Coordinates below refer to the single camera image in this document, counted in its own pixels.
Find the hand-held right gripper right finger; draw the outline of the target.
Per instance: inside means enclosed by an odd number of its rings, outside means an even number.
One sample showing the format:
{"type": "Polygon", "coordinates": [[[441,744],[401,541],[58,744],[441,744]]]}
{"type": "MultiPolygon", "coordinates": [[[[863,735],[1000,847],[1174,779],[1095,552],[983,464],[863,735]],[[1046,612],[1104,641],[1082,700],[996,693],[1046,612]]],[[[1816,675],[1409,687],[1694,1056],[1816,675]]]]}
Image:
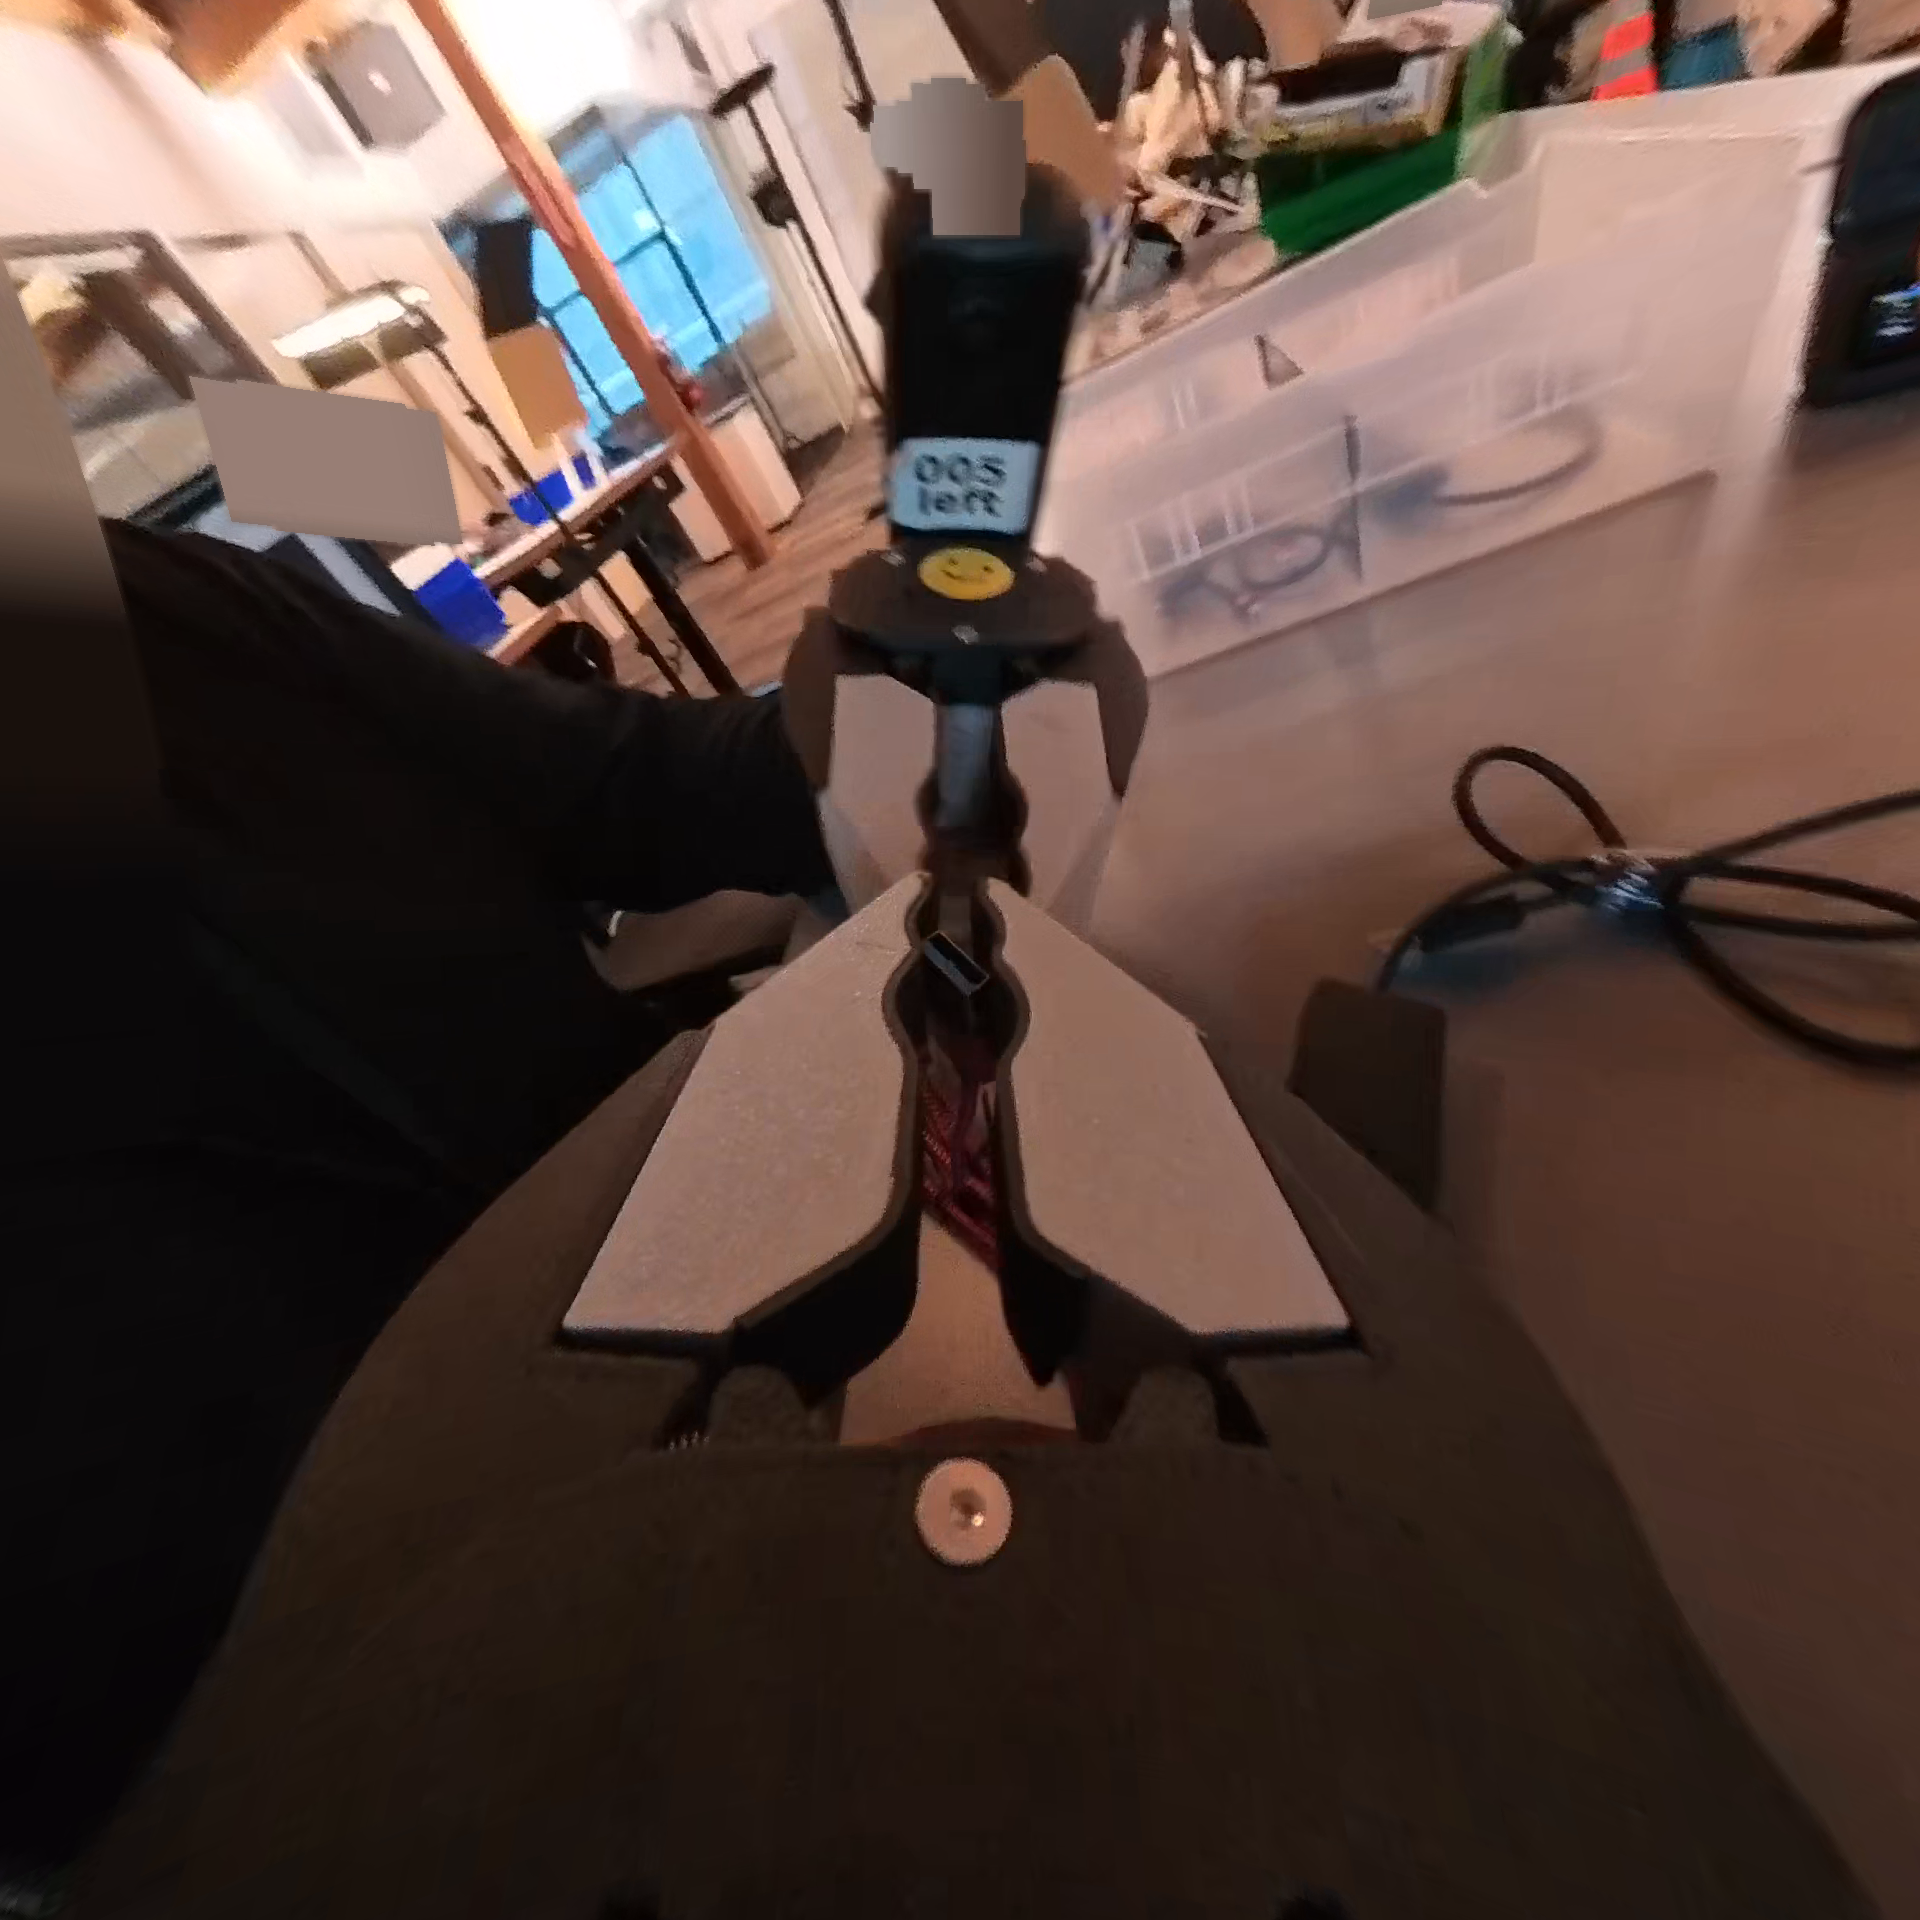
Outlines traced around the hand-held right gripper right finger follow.
{"type": "Polygon", "coordinates": [[[1353,1344],[1353,1320],[1194,1021],[1009,885],[1000,1288],[1038,1380],[1353,1344]]]}

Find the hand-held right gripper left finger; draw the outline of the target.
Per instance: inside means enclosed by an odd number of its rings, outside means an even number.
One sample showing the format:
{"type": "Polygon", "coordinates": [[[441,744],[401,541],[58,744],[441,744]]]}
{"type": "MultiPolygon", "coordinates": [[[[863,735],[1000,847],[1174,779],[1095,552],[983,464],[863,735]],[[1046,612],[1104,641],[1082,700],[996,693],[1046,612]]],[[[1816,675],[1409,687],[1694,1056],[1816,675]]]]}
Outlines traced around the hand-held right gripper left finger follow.
{"type": "Polygon", "coordinates": [[[560,1320],[574,1348],[780,1372],[819,1404],[919,1291],[915,874],[705,1033],[560,1320]]]}

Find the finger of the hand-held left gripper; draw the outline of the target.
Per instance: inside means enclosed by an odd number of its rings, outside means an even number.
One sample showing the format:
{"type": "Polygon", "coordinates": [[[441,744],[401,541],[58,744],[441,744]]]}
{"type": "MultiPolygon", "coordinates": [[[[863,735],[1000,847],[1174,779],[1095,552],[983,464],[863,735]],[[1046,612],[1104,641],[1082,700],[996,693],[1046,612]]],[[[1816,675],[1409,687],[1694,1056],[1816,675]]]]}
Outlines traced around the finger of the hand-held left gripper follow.
{"type": "Polygon", "coordinates": [[[922,788],[938,709],[895,679],[839,679],[830,776],[819,795],[823,842],[849,913],[927,868],[922,788]]]}
{"type": "Polygon", "coordinates": [[[1095,901],[1120,825],[1098,695],[1035,687],[1003,706],[1001,732],[1026,804],[1028,901],[1095,901]]]}

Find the clear plastic box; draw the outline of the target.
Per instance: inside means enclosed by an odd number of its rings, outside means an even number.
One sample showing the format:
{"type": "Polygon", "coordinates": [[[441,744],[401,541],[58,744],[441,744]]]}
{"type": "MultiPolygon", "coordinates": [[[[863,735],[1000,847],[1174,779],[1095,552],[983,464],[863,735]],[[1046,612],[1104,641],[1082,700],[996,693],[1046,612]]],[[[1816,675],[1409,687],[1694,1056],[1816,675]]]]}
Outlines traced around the clear plastic box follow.
{"type": "Polygon", "coordinates": [[[1856,103],[1836,73],[1515,114],[1484,172],[1306,264],[1249,240],[1071,355],[1038,541],[1090,577],[1150,677],[1201,666],[1715,475],[1816,170],[1856,103]],[[1358,423],[1360,577],[1250,621],[1168,620],[1174,570],[1250,535],[1243,475],[1266,400],[1257,333],[1358,423]],[[1463,484],[1550,458],[1507,439],[1586,408],[1593,469],[1512,508],[1395,512],[1382,489],[1458,461],[1463,484]]]}

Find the person's left forearm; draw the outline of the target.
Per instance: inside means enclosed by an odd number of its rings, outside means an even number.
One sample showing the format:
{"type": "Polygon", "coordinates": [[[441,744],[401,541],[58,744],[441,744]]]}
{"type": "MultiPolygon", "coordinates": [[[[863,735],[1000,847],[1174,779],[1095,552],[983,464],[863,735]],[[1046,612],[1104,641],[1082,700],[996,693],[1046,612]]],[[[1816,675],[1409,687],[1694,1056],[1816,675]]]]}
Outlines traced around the person's left forearm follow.
{"type": "Polygon", "coordinates": [[[231,875],[511,919],[833,889],[776,695],[563,682],[218,537],[100,531],[162,795],[231,875]]]}

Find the white cabinet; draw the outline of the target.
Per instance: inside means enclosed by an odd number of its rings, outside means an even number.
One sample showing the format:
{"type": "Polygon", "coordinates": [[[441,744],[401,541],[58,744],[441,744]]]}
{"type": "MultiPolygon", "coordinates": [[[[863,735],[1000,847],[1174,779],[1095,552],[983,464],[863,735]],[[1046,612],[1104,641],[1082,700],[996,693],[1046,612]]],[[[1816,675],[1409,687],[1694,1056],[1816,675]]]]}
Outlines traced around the white cabinet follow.
{"type": "MultiPolygon", "coordinates": [[[[760,525],[767,533],[787,529],[802,506],[802,492],[790,469],[777,434],[768,427],[754,400],[740,397],[708,418],[708,429],[722,452],[727,469],[748,498],[760,525]]],[[[724,523],[714,515],[694,484],[684,460],[675,460],[673,474],[681,482],[671,511],[698,563],[712,565],[735,552],[724,523]]]]}

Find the wooden work table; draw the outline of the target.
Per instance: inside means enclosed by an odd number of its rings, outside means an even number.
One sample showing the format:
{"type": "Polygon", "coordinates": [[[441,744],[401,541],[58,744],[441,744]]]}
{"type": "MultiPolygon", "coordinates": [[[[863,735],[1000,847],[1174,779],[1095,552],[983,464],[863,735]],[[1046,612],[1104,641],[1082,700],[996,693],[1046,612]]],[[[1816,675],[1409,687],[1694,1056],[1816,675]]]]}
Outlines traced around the wooden work table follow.
{"type": "Polygon", "coordinates": [[[665,451],[617,467],[547,523],[474,549],[472,575],[507,624],[472,647],[502,666],[526,666],[559,626],[582,621],[609,641],[617,675],[634,667],[646,689],[694,693],[688,677],[705,675],[705,666],[668,617],[651,577],[632,561],[632,546],[642,546],[640,508],[668,467],[665,451]]]}

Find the green crate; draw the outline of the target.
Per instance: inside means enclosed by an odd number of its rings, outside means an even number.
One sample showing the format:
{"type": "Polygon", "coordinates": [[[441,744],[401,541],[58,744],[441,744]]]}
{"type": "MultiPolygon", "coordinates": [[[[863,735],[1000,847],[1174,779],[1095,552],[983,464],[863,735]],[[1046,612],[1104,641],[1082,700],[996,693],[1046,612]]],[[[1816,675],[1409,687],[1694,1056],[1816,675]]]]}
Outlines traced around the green crate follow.
{"type": "Polygon", "coordinates": [[[1282,260],[1320,256],[1454,183],[1476,179],[1504,107],[1510,31],[1482,34],[1434,136],[1371,149],[1270,152],[1256,161],[1257,225],[1282,260]]]}

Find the black square panel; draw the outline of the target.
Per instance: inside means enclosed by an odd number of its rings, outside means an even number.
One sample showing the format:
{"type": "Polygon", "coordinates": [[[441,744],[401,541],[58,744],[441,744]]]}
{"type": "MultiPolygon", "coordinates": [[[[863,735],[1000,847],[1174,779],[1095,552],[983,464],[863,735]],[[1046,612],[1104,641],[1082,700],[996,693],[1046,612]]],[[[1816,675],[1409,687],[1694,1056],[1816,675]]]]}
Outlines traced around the black square panel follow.
{"type": "Polygon", "coordinates": [[[472,229],[472,283],[489,344],[526,331],[543,319],[536,289],[536,236],[537,223],[528,216],[472,229]]]}

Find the person's dark clothing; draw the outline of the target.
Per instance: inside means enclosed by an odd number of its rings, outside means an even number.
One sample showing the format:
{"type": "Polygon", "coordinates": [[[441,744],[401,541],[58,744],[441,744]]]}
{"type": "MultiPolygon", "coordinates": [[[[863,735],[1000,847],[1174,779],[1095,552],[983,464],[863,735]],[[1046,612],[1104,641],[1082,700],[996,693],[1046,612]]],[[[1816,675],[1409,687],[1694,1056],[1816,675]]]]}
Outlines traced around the person's dark clothing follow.
{"type": "Polygon", "coordinates": [[[88,671],[6,684],[6,1879],[34,1882],[175,1731],[369,1344],[659,1025],[587,956],[612,907],[207,860],[119,586],[8,636],[88,671]]]}

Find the black screen device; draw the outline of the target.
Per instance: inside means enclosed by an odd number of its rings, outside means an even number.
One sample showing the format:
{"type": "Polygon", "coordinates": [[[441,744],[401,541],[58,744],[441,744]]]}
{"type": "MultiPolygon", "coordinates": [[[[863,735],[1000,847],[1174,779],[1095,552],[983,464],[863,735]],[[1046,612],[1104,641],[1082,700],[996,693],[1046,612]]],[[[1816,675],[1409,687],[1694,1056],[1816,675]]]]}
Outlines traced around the black screen device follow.
{"type": "Polygon", "coordinates": [[[1867,92],[1841,140],[1808,305],[1800,400],[1873,400],[1919,383],[1919,72],[1867,92]]]}

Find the wooden support post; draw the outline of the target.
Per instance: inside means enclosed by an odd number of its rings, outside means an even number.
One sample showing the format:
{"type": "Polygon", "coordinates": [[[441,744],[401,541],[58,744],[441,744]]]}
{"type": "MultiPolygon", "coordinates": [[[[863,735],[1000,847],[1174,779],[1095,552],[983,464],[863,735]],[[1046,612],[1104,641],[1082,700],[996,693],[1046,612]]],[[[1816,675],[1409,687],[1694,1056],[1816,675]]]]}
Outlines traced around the wooden support post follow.
{"type": "Polygon", "coordinates": [[[487,66],[476,57],[457,17],[446,2],[412,2],[416,23],[435,43],[455,87],[491,137],[503,167],[530,213],[556,242],[622,364],[636,375],[664,441],[675,451],[712,512],[724,525],[748,570],[771,565],[776,552],[748,495],[700,412],[681,397],[665,353],[642,322],[612,258],[592,236],[554,152],[512,107],[487,66]]]}

